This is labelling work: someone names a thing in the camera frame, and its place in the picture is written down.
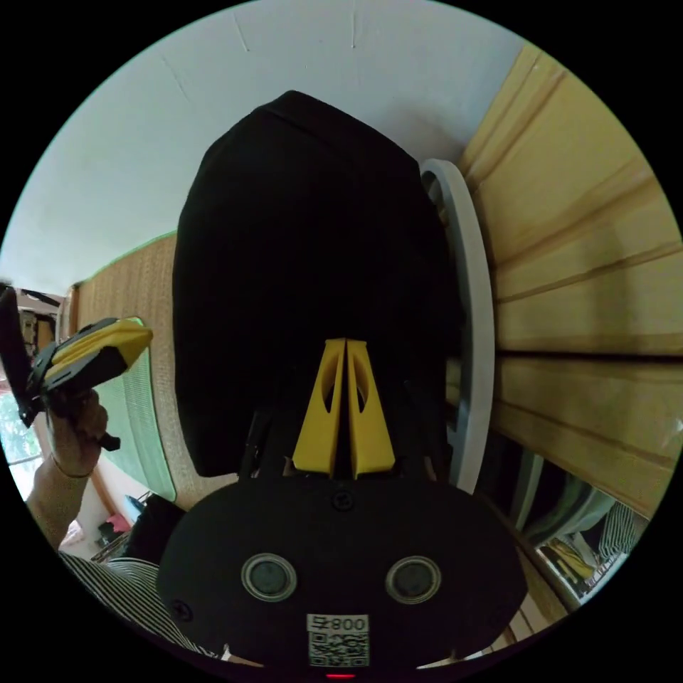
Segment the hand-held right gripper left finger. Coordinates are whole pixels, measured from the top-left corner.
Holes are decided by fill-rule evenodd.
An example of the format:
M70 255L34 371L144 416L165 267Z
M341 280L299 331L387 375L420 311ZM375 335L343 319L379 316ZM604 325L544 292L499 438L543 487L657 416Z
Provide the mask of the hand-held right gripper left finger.
M292 456L295 469L334 474L344 378L345 339L325 342L308 407Z

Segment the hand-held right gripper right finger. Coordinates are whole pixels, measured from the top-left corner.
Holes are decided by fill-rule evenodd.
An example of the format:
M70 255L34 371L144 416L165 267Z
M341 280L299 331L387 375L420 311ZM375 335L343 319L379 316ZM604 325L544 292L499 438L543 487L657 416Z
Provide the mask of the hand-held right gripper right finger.
M386 474L396 459L366 342L347 341L347 372L352 475Z

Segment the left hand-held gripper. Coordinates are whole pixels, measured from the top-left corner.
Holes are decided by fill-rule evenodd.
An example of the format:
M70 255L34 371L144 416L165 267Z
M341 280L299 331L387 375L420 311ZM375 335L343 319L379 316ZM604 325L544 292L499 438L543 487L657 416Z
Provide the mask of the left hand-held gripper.
M41 413L54 413L73 427L86 399L97 386L121 376L153 340L153 331L133 319L102 319L87 325L63 344L41 352L25 388L25 427Z

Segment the person's left hand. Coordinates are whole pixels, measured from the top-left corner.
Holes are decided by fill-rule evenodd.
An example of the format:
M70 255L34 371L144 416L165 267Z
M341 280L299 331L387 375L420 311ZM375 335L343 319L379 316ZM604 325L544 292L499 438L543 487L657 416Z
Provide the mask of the person's left hand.
M80 399L74 416L61 417L48 412L53 459L70 478L91 475L100 458L100 440L107 432L108 414L96 391Z

